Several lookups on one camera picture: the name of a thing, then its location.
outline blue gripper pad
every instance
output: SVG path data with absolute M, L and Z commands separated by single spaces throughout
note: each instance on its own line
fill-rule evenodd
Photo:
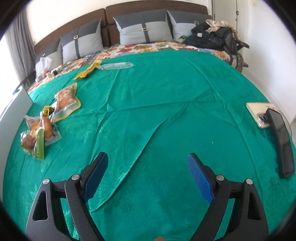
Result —
M 202 198 L 207 200 L 209 203 L 212 203 L 214 201 L 213 187 L 207 175 L 204 173 L 192 154 L 190 154 L 187 158 L 187 166 L 191 176 L 198 186 Z
M 107 170 L 108 163 L 108 155 L 104 153 L 84 184 L 84 193 L 82 196 L 82 201 L 84 203 L 94 197 L 105 171 Z

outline beige cloth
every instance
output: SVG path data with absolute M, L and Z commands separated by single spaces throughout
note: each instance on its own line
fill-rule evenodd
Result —
M 239 40 L 238 32 L 234 29 L 234 27 L 230 26 L 228 24 L 228 22 L 225 22 L 225 21 L 221 21 L 221 22 L 219 22 L 219 21 L 213 21 L 211 19 L 207 19 L 205 22 L 210 26 L 209 29 L 206 30 L 208 33 L 215 32 L 215 31 L 217 31 L 221 27 L 228 27 L 234 33 L 235 38 L 237 40 Z

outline floral bedsheet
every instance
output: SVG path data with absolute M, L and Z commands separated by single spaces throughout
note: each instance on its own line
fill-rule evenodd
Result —
M 201 49 L 201 48 L 196 48 L 196 47 L 185 45 L 185 44 L 179 44 L 177 42 L 156 42 L 156 43 L 150 43 L 150 44 L 132 44 L 132 45 L 117 44 L 117 45 L 111 46 L 110 48 L 104 48 L 102 51 L 97 52 L 95 54 L 92 54 L 71 62 L 70 64 L 66 65 L 63 68 L 62 73 L 57 75 L 56 78 L 62 74 L 66 74 L 70 71 L 76 70 L 81 66 L 84 66 L 86 64 L 91 64 L 96 60 L 110 59 L 118 56 L 130 55 L 135 53 L 146 53 L 146 52 L 166 51 L 166 50 L 207 52 L 225 61 L 226 63 L 230 63 L 230 56 L 225 51 Z M 242 72 L 243 65 L 244 65 L 244 59 L 241 54 L 238 54 L 237 57 L 233 56 L 232 67 L 237 69 L 239 72 Z M 39 83 L 34 83 L 28 89 L 28 93 L 33 92 L 39 86 L 42 86 L 53 79 L 54 78 L 51 78 L 51 79 L 45 78 Z

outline headboard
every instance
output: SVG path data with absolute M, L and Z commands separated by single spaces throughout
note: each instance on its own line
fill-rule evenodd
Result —
M 38 54 L 42 50 L 46 49 L 48 46 L 50 46 L 54 41 L 57 41 L 64 34 L 74 30 L 75 28 L 77 28 L 83 24 L 98 20 L 100 18 L 102 19 L 101 20 L 101 35 L 102 35 L 103 46 L 104 47 L 110 46 L 108 29 L 106 28 L 106 25 L 107 25 L 106 11 L 104 8 L 101 8 L 101 9 L 95 10 L 93 12 L 89 12 L 85 15 L 82 15 L 82 16 L 66 23 L 65 25 L 59 27 L 58 29 L 56 29 L 55 31 L 53 31 L 52 33 L 47 35 L 44 39 L 42 39 L 40 42 L 38 42 L 34 46 L 35 54 Z
M 106 7 L 107 24 L 109 29 L 110 43 L 111 45 L 119 44 L 119 31 L 115 24 L 113 17 L 148 10 L 175 10 L 183 12 L 194 12 L 201 14 L 208 14 L 207 7 L 195 3 L 172 1 L 172 0 L 144 0 L 144 1 L 132 1 L 114 4 Z
M 93 12 L 82 15 L 65 25 L 59 27 L 40 42 L 34 46 L 34 51 L 36 54 L 46 49 L 54 41 L 57 41 L 64 34 L 74 30 L 75 28 L 98 20 L 102 18 L 101 21 L 101 35 L 104 47 L 109 47 L 114 44 L 120 43 L 119 32 L 113 17 L 134 13 L 142 12 L 148 10 L 157 10 L 157 9 L 167 9 L 167 10 L 176 10 L 184 12 L 195 12 L 201 14 L 208 14 L 207 7 L 195 3 L 188 3 L 183 1 L 172 1 L 172 0 L 142 0 L 142 1 L 132 1 L 124 2 L 119 4 L 114 4 L 104 8 L 95 10 Z

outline pillow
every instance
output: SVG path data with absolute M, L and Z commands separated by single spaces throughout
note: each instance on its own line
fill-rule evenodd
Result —
M 114 20 L 121 45 L 173 40 L 165 9 L 121 15 Z
M 207 19 L 212 19 L 211 15 L 171 10 L 168 11 L 168 15 L 173 26 L 174 40 L 178 40 L 182 35 L 190 35 L 191 29 L 197 24 L 204 23 Z
M 64 64 L 103 49 L 101 19 L 84 24 L 61 37 Z
M 38 69 L 40 58 L 48 57 L 52 59 L 52 63 L 50 65 L 49 71 L 59 67 L 63 64 L 63 51 L 62 51 L 62 42 L 61 39 L 51 44 L 44 51 L 41 51 L 36 55 L 36 70 Z

